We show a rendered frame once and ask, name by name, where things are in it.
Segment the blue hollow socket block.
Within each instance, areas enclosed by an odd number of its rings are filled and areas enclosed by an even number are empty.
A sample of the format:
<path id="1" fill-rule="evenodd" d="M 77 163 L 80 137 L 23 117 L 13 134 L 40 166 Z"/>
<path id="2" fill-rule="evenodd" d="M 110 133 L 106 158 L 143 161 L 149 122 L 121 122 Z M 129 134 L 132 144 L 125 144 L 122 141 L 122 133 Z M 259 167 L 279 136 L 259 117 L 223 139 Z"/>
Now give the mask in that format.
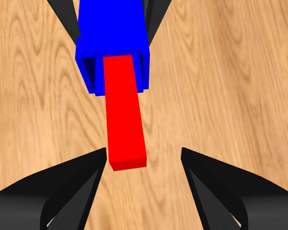
<path id="1" fill-rule="evenodd" d="M 80 0 L 75 60 L 89 93 L 105 94 L 103 57 L 132 55 L 138 92 L 149 87 L 142 0 Z"/>

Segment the thin red peg bar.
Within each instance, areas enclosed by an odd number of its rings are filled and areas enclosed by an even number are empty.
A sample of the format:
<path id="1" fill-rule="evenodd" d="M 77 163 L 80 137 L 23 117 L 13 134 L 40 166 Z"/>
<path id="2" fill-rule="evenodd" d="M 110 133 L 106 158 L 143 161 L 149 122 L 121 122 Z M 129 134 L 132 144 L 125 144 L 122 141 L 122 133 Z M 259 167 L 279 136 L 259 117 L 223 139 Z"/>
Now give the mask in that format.
<path id="1" fill-rule="evenodd" d="M 114 171 L 142 168 L 147 156 L 131 55 L 104 57 L 108 158 Z"/>

